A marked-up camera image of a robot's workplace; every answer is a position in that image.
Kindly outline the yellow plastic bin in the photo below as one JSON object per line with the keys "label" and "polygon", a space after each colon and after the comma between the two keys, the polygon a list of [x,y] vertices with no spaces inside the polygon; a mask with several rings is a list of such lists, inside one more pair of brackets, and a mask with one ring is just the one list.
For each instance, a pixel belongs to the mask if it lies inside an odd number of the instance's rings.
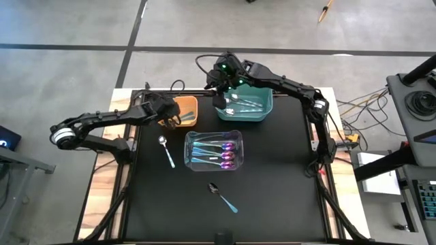
{"label": "yellow plastic bin", "polygon": [[[193,127],[197,122],[198,117],[198,100],[194,96],[179,96],[179,97],[173,97],[175,102],[178,103],[181,113],[179,116],[182,116],[188,112],[194,112],[195,113],[195,120],[190,120],[186,122],[181,122],[180,125],[177,125],[176,127]],[[162,127],[164,126],[164,122],[160,121],[158,122]]]}

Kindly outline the teal plastic bin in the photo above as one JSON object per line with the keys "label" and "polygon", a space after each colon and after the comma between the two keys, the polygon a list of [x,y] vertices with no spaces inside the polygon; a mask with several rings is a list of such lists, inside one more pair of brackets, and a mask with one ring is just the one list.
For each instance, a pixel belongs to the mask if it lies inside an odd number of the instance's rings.
{"label": "teal plastic bin", "polygon": [[[273,91],[270,88],[256,88],[244,84],[236,89],[229,90],[227,93],[224,93],[224,96],[225,98],[231,99],[231,94],[237,94],[243,99],[261,103],[263,106],[262,107],[256,106],[255,109],[258,108],[263,109],[263,112],[229,115],[226,114],[224,110],[215,108],[218,117],[220,117],[221,120],[241,121],[241,122],[260,122],[263,121],[273,109]],[[226,109],[227,108],[232,108],[235,110],[253,109],[253,107],[248,107],[248,106],[243,106],[233,103],[230,105],[227,104]]]}

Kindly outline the clear plastic bin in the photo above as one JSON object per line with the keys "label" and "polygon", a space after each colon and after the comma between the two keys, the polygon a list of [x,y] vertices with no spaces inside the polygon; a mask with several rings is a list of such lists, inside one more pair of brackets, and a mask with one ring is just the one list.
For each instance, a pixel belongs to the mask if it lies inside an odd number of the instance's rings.
{"label": "clear plastic bin", "polygon": [[[191,137],[192,135],[197,135],[199,134],[198,132],[195,131],[190,131],[186,134],[185,136],[185,145],[184,145],[184,163],[185,165],[190,168],[193,171],[199,171],[199,172],[220,172],[220,171],[234,171],[237,170],[239,167],[242,166],[243,162],[244,162],[244,144],[243,144],[243,136],[242,133],[240,131],[237,130],[232,130],[232,131],[226,131],[226,132],[213,132],[213,133],[227,133],[230,132],[232,134],[231,138],[225,139],[222,137],[214,137],[214,138],[209,138],[209,139],[205,139],[205,140],[200,140],[200,141],[194,141],[193,138]],[[198,159],[203,159],[203,160],[207,160],[207,161],[214,161],[214,162],[222,162],[222,161],[226,161],[223,160],[221,157],[193,157],[191,155],[192,151],[194,147],[192,144],[194,142],[234,142],[236,144],[236,148],[234,150],[231,150],[232,152],[235,153],[235,158],[232,160],[228,160],[228,161],[232,161],[234,163],[234,167],[230,168],[230,169],[221,169],[220,166],[218,165],[211,165],[211,164],[206,164],[206,163],[192,163],[191,159],[192,158],[198,158]],[[203,148],[200,147],[201,149],[204,150],[210,150],[210,151],[214,151],[214,152],[224,152],[224,150],[221,150],[219,148]]]}

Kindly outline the black table mat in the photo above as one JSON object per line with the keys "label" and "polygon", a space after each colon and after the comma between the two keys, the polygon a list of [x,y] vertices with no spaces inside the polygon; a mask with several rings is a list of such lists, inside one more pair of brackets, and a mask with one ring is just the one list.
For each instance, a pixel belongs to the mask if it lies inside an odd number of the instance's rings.
{"label": "black table mat", "polygon": [[[125,237],[141,242],[210,242],[225,229],[238,242],[321,242],[325,238],[299,100],[275,97],[261,122],[221,120],[211,99],[198,100],[200,133],[242,133],[244,162],[234,171],[196,172],[184,163],[187,130],[143,127],[129,189]],[[171,167],[158,138],[167,139]],[[212,182],[238,209],[208,189]]]}

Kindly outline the grey side table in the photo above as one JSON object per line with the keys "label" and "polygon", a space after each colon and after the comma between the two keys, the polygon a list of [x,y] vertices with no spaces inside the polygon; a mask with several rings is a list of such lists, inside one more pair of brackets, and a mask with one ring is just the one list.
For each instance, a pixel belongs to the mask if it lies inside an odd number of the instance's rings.
{"label": "grey side table", "polygon": [[53,174],[56,166],[26,157],[7,148],[0,148],[1,161],[9,166],[5,180],[0,180],[0,245],[4,245],[33,172],[39,169],[46,174]]}

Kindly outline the black device blue light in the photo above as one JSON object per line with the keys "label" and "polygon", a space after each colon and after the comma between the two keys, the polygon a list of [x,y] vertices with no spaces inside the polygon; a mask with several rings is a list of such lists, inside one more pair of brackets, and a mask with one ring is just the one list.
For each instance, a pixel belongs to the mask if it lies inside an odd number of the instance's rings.
{"label": "black device blue light", "polygon": [[0,147],[15,151],[22,136],[0,125]]}

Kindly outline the black diagonal bar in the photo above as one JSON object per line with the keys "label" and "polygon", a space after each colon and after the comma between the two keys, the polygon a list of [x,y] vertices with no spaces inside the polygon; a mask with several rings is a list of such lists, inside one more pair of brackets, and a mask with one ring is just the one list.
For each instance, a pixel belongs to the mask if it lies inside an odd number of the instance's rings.
{"label": "black diagonal bar", "polygon": [[405,146],[376,161],[362,165],[354,170],[357,182],[396,170],[404,165],[416,165],[410,146]]}

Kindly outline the white box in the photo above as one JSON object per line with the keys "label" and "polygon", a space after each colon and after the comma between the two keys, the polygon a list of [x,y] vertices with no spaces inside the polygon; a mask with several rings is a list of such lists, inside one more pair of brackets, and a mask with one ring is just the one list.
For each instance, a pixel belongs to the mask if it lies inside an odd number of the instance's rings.
{"label": "white box", "polygon": [[[383,157],[381,154],[372,154],[359,152],[357,154],[358,164],[360,167],[370,162],[379,160]],[[395,170],[379,174],[375,177],[362,181],[363,191],[366,193],[379,193],[389,195],[401,195],[398,184],[398,178]]]}

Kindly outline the black pole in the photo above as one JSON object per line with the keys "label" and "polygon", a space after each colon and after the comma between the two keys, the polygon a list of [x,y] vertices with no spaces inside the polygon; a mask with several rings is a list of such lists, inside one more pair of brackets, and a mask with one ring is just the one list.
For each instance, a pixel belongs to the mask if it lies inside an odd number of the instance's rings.
{"label": "black pole", "polygon": [[412,86],[414,82],[425,77],[431,71],[436,69],[436,54],[425,60],[422,64],[417,66],[411,72],[407,73],[401,78],[401,82],[405,86]]}

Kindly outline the grey keyboard desk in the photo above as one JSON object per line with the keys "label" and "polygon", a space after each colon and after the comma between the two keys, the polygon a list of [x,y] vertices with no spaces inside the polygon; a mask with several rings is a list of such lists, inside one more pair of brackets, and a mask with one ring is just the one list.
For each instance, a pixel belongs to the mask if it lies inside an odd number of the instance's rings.
{"label": "grey keyboard desk", "polygon": [[403,177],[399,177],[399,188],[404,198],[402,208],[406,217],[407,225],[411,232],[418,232],[410,209],[413,203],[418,213],[420,223],[429,245],[436,245],[436,220],[425,219],[421,210],[418,196],[417,183],[420,180],[436,180],[436,167],[417,167],[405,165],[402,167]]}

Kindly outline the black keyboard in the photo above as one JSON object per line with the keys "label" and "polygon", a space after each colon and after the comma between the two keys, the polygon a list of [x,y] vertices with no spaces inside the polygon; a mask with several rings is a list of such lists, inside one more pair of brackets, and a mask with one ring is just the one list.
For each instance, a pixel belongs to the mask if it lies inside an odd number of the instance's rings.
{"label": "black keyboard", "polygon": [[417,188],[424,218],[436,220],[436,180],[420,180]]}

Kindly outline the black frame strut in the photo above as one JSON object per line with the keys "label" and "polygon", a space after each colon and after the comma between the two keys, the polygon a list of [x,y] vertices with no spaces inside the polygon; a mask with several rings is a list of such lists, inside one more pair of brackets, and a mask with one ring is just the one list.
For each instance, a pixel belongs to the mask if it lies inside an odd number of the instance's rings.
{"label": "black frame strut", "polygon": [[340,209],[338,203],[334,200],[333,196],[329,193],[328,189],[326,188],[324,181],[322,180],[322,168],[319,167],[316,170],[316,180],[317,180],[317,186],[320,191],[321,196],[327,201],[329,206],[331,207],[332,211],[334,212],[334,215],[336,218],[339,219],[339,222],[342,224],[342,226],[345,228],[345,230],[350,234],[352,237],[352,241],[354,242],[368,242],[369,240],[364,237],[358,230],[355,228],[355,226],[352,225],[351,221],[346,217],[345,213]]}
{"label": "black frame strut", "polygon": [[94,230],[84,239],[84,241],[98,241],[101,234],[107,230],[109,224],[113,221],[116,211],[119,209],[119,206],[122,202],[127,199],[129,194],[129,185],[131,182],[131,176],[133,172],[133,167],[130,167],[127,172],[127,179],[125,181],[125,185],[119,191],[119,194],[111,203],[108,211],[105,213],[104,217],[98,223],[98,225],[94,228]]}

